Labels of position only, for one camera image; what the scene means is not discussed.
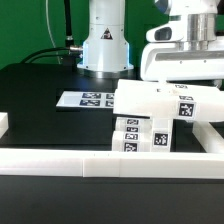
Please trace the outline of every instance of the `cable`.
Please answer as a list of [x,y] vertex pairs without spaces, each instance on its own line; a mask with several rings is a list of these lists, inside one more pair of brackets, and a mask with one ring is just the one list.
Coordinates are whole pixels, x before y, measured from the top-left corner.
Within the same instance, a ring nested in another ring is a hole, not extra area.
[[34,52],[32,54],[30,54],[29,56],[27,56],[26,58],[24,58],[21,63],[26,63],[28,60],[30,60],[31,58],[39,55],[39,54],[43,54],[43,53],[48,53],[48,52],[55,52],[55,51],[64,51],[64,50],[69,50],[68,47],[56,47],[56,48],[49,48],[49,49],[44,49],[44,50],[40,50],[37,52]]
[[74,39],[72,37],[72,21],[71,21],[70,0],[64,0],[64,6],[65,6],[65,26],[66,26],[65,46],[69,47],[71,45],[74,45]]
[[56,48],[56,44],[51,32],[51,26],[50,26],[50,19],[49,19],[49,1],[46,0],[46,21],[47,21],[47,29],[48,29],[48,33],[51,39],[51,43],[53,45],[54,48]]
[[64,56],[64,54],[48,54],[48,55],[40,55],[38,57],[33,58],[31,61],[29,61],[29,63],[33,63],[34,61],[40,59],[40,58],[48,58],[48,57],[61,57]]

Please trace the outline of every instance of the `black cable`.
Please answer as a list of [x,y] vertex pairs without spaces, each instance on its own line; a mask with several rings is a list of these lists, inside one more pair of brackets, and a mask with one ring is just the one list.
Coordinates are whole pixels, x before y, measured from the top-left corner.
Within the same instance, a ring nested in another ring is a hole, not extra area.
[[71,21],[71,6],[70,0],[64,0],[65,5],[65,25],[66,25],[66,40],[65,45],[69,47],[74,45],[74,40],[72,37],[72,21]]
[[29,56],[27,56],[26,58],[24,58],[21,63],[26,63],[28,60],[30,60],[31,58],[39,55],[39,54],[43,54],[43,53],[48,53],[48,52],[54,52],[54,51],[64,51],[64,50],[69,50],[68,47],[56,47],[56,48],[49,48],[49,49],[44,49],[44,50],[40,50],[37,52],[34,52],[32,54],[30,54]]
[[62,57],[64,56],[64,54],[47,54],[47,55],[40,55],[38,57],[33,58],[31,61],[29,61],[29,63],[33,63],[34,61],[40,59],[40,58],[48,58],[48,57]]

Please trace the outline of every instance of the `white foam block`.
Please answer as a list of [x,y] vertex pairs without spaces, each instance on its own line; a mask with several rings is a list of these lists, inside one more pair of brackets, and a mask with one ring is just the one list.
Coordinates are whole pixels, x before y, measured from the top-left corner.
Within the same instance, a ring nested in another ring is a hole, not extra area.
[[83,161],[83,177],[119,177],[120,158],[117,153],[97,152]]
[[0,138],[5,134],[8,128],[9,128],[8,114],[0,113]]
[[224,155],[1,149],[0,175],[224,179]]
[[208,122],[194,122],[193,134],[208,153],[224,153],[224,139]]
[[139,118],[118,117],[115,130],[124,132],[149,133],[152,129],[152,120]]
[[149,93],[146,88],[119,88],[115,92],[114,113],[192,121],[224,121],[224,94],[216,87],[192,89],[195,91]]
[[196,85],[183,85],[183,84],[171,84],[171,83],[160,83],[160,82],[143,82],[136,80],[124,80],[120,79],[118,82],[118,89],[126,91],[146,91],[148,93],[158,92],[172,92],[179,94],[203,94],[203,93],[219,93],[220,90],[216,87],[210,86],[196,86]]
[[172,130],[172,119],[152,118],[151,152],[170,152]]
[[127,153],[120,177],[224,179],[224,156],[206,153]]
[[150,152],[152,138],[150,133],[129,133],[114,131],[112,151],[119,152]]
[[83,176],[85,154],[66,150],[0,149],[0,172],[9,175]]

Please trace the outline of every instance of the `green wall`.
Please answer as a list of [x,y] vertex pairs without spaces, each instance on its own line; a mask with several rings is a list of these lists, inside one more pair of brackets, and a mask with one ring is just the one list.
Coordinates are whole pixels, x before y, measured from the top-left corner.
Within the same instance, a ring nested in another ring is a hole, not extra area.
[[[71,0],[75,44],[88,36],[89,0]],[[0,0],[0,68],[20,62],[35,51],[51,48],[48,35],[45,0]],[[65,21],[63,0],[49,0],[52,33],[57,46],[64,46]],[[148,29],[166,23],[168,17],[153,5],[153,0],[126,0],[125,37],[130,43],[130,60],[140,65]],[[42,63],[57,63],[44,59]]]

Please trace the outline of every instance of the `black table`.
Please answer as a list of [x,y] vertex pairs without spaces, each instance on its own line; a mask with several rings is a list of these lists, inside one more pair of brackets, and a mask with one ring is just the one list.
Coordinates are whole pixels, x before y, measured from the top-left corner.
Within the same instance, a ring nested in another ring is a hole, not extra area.
[[[116,80],[70,67],[13,64],[0,71],[0,147],[111,150],[112,110],[56,109],[65,90],[114,92]],[[172,151],[200,152],[192,124],[174,123]],[[224,181],[0,177],[1,224],[223,223]]]

